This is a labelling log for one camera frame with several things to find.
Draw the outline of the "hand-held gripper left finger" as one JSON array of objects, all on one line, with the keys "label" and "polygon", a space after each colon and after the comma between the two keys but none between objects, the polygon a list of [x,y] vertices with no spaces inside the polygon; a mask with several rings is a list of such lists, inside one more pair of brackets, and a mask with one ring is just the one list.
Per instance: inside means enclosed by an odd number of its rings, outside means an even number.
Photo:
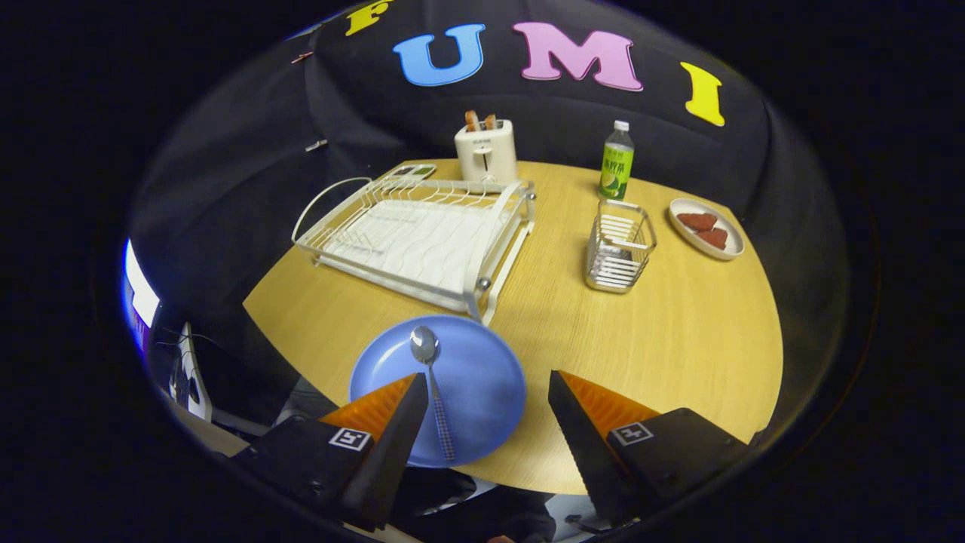
[{"label": "hand-held gripper left finger", "polygon": [[416,372],[320,419],[292,417],[230,458],[246,477],[314,513],[382,529],[423,424],[427,376]]}]

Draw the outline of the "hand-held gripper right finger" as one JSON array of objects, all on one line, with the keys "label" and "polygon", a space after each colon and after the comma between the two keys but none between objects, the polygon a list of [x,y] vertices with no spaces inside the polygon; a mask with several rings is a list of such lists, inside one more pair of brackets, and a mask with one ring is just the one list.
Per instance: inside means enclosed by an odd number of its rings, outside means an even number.
[{"label": "hand-held gripper right finger", "polygon": [[559,369],[550,374],[548,403],[596,514],[612,526],[675,505],[749,449],[686,406],[659,413]]}]

